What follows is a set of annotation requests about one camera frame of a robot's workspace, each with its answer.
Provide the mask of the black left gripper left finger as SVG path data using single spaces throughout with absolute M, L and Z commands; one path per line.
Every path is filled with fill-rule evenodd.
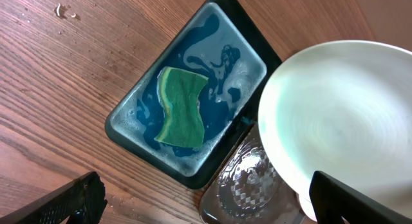
M 1 223 L 99 224 L 108 201 L 97 172 L 91 171 L 1 218 Z

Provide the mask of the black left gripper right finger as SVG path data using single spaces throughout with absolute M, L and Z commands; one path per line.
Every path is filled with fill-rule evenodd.
M 314 172 L 309 195 L 318 224 L 411 224 L 410 218 L 322 171 Z

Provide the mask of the green yellow sponge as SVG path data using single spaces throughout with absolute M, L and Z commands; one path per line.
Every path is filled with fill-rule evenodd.
M 208 80 L 206 76 L 180 68 L 162 69 L 157 92 L 164 109 L 164 123 L 154 138 L 156 141 L 176 147 L 201 147 L 205 128 L 199 96 Z

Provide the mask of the white plate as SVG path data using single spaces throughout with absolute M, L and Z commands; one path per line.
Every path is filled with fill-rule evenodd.
M 269 78 L 257 122 L 307 216 L 316 171 L 411 216 L 410 51 L 360 40 L 306 48 Z

